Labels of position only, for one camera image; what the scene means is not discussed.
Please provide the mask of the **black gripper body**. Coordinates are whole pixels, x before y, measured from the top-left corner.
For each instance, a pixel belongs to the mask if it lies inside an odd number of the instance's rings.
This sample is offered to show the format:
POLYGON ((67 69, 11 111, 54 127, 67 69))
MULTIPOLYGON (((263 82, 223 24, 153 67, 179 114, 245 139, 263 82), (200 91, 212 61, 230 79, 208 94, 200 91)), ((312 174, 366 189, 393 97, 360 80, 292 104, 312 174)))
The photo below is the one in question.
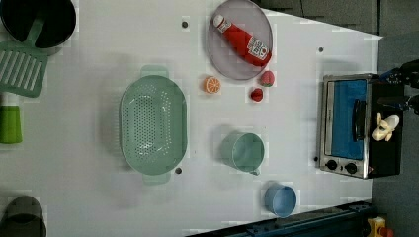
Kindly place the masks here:
MULTIPOLYGON (((379 82, 395 86, 409 86, 413 89, 419 88, 419 60, 415 59, 403 63, 400 67, 393 68, 379 76, 379 82)), ((418 96, 393 96, 380 97, 377 102, 383 106, 396 108, 403 111, 419 112, 418 96)))

